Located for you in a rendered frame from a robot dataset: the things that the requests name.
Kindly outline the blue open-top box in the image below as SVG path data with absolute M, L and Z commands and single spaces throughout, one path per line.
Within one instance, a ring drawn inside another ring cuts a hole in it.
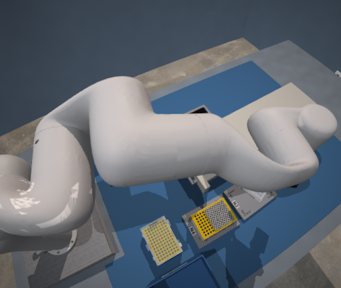
M 202 254 L 190 259 L 152 280 L 146 288 L 221 288 Z

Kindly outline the blue bench mat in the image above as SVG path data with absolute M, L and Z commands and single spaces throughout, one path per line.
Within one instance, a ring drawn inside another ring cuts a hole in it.
M 154 101 L 156 114 L 184 114 L 205 105 L 221 118 L 281 88 L 249 61 L 186 86 Z M 233 288 L 297 241 L 341 203 L 341 142 L 332 136 L 314 151 L 317 172 L 297 188 L 277 196 L 243 220 L 224 191 L 233 184 L 221 177 L 203 194 L 188 178 L 134 187 L 114 187 L 96 178 L 124 256 L 105 265 L 113 288 L 146 288 L 148 284 L 202 254 L 222 288 Z M 199 249 L 182 215 L 222 194 L 240 225 Z M 140 228 L 165 216 L 183 252 L 157 266 Z

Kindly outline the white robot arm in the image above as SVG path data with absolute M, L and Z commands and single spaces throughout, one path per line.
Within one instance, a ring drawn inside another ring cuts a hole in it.
M 40 121 L 31 166 L 0 155 L 0 254 L 70 251 L 94 209 L 94 164 L 115 187 L 214 173 L 247 190 L 273 192 L 317 172 L 314 151 L 337 127 L 318 104 L 265 107 L 247 121 L 258 151 L 217 115 L 154 113 L 135 78 L 99 81 Z

